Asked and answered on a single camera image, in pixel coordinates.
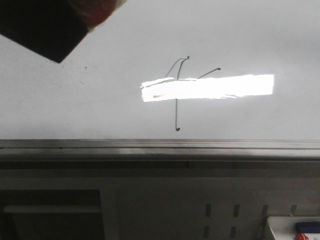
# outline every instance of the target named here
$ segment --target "white surface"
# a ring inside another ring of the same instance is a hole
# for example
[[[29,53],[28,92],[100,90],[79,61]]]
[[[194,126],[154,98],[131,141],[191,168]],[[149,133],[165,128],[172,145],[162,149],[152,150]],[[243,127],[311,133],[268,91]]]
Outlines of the white surface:
[[[61,64],[0,36],[0,139],[319,140],[320,2],[129,0]],[[143,102],[141,83],[274,75],[273,95]]]
[[[267,218],[267,231],[270,230],[271,235],[266,240],[295,240],[296,230],[295,224],[299,222],[317,222],[320,217],[305,216],[270,216]]]

